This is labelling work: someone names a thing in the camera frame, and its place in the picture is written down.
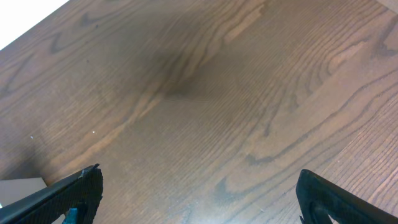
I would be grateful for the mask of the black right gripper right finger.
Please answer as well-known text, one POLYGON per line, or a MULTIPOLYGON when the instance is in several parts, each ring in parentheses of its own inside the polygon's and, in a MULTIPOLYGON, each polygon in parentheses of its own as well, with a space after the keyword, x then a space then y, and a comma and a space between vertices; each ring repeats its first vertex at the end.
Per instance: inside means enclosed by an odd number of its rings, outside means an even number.
POLYGON ((397 223, 397 217, 308 169, 301 170, 295 191, 305 224, 397 223))

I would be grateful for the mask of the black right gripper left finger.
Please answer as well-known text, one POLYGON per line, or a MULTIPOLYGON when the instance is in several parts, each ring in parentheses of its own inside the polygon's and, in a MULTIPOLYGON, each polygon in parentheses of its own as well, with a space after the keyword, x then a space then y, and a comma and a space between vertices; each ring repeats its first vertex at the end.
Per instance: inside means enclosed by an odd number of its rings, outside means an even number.
POLYGON ((103 194, 98 164, 89 166, 1 209, 1 223, 92 224, 103 194))

